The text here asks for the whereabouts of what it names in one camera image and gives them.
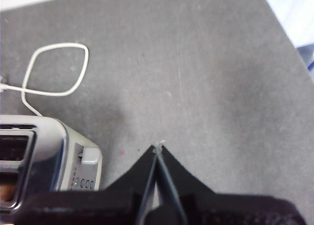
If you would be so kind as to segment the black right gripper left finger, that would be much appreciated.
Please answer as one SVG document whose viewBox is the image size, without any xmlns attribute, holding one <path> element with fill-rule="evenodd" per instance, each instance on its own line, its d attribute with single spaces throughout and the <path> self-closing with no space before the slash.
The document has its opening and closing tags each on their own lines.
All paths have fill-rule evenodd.
<svg viewBox="0 0 314 225">
<path fill-rule="evenodd" d="M 16 225 L 138 225 L 152 207 L 156 155 L 150 146 L 104 190 L 37 194 L 16 214 Z"/>
</svg>

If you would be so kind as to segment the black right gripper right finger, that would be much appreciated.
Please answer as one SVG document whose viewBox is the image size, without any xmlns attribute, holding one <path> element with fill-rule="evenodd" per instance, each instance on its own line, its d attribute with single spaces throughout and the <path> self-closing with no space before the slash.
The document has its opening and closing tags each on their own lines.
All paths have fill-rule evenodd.
<svg viewBox="0 0 314 225">
<path fill-rule="evenodd" d="M 163 145 L 154 147 L 160 206 L 146 225 L 304 225 L 296 206 L 265 195 L 214 192 Z"/>
</svg>

